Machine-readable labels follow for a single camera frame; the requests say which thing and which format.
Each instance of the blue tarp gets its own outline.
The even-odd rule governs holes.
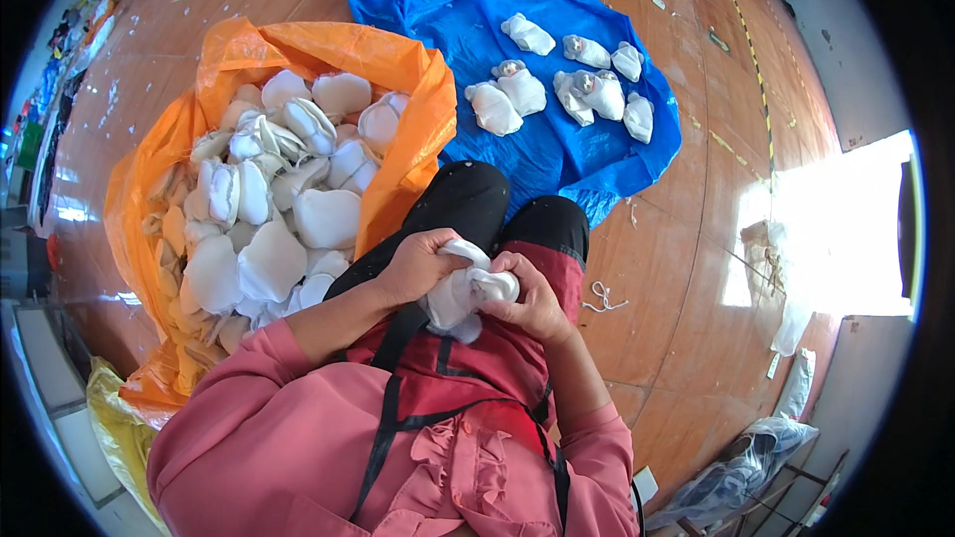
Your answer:
[[[443,162],[474,159],[501,169],[511,182],[508,217],[531,199],[560,194],[576,201],[591,226],[599,224],[622,196],[652,185],[680,149],[676,100],[663,74],[653,66],[630,19],[599,0],[349,0],[356,22],[419,40],[444,55],[458,89],[458,136],[441,154]],[[521,51],[500,31],[515,13],[546,30],[555,47],[542,57]],[[653,103],[653,136],[643,145],[622,123],[596,117],[581,128],[564,111],[553,91],[554,73],[594,70],[564,57],[561,39],[577,34],[613,52],[626,40],[647,57],[644,73],[632,84],[622,75],[624,93],[636,90]],[[505,137],[480,128],[464,89],[491,79],[491,67],[521,59],[547,89],[547,107],[524,118]]]

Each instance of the wooden floor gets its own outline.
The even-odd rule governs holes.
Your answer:
[[[622,201],[591,236],[587,286],[602,281],[612,302],[629,303],[603,314],[584,310],[579,322],[633,428],[634,468],[649,464],[661,486],[652,511],[770,414],[792,364],[783,359],[775,378],[766,377],[780,294],[765,290],[765,270],[747,269],[741,258],[740,229],[772,217],[770,190],[760,182],[770,178],[763,93],[741,18],[769,105],[775,169],[830,157],[839,142],[816,70],[779,0],[663,0],[665,9],[652,0],[602,1],[631,18],[669,79],[683,128],[683,149],[660,182]],[[205,32],[236,14],[257,25],[351,20],[345,0],[125,0],[60,140],[45,225],[61,238],[58,294],[72,304],[91,349],[122,374],[159,342],[113,264],[101,222],[106,182],[194,83]],[[734,291],[741,278],[743,290]],[[804,336],[802,346],[818,354],[814,398],[838,326],[817,315]]]

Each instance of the woman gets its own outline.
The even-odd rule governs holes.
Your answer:
[[[630,434],[575,327],[586,217],[549,196],[502,229],[509,200],[494,167],[443,167],[323,303],[212,370],[149,457],[173,533],[637,534]],[[481,306],[470,346],[415,304],[470,264],[436,253],[459,237],[499,243],[492,271],[521,287]]]

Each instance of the orange plastic bag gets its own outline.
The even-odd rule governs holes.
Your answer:
[[[149,188],[175,162],[187,160],[196,137],[219,124],[236,88],[261,85],[283,68],[307,80],[344,70],[389,90],[411,94],[394,140],[362,196],[355,256],[394,233],[437,172],[437,154],[455,135],[455,82],[437,50],[390,32],[338,22],[277,23],[256,28],[231,18],[206,35],[196,85],[162,113],[137,149],[113,168],[103,222],[116,267],[156,322],[160,352],[127,380],[120,395],[159,428],[187,400],[204,370],[184,363],[185,335],[169,321],[153,251],[142,233],[159,206]]]

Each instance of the black pants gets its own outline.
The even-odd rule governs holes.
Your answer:
[[[510,184],[490,164],[466,161],[442,167],[408,212],[401,229],[354,262],[331,285],[325,298],[376,277],[409,234],[446,227],[488,256],[495,256],[497,246],[508,241],[526,241],[574,257],[583,268],[590,246],[590,224],[576,203],[557,195],[540,197],[521,208],[502,228],[510,200]]]

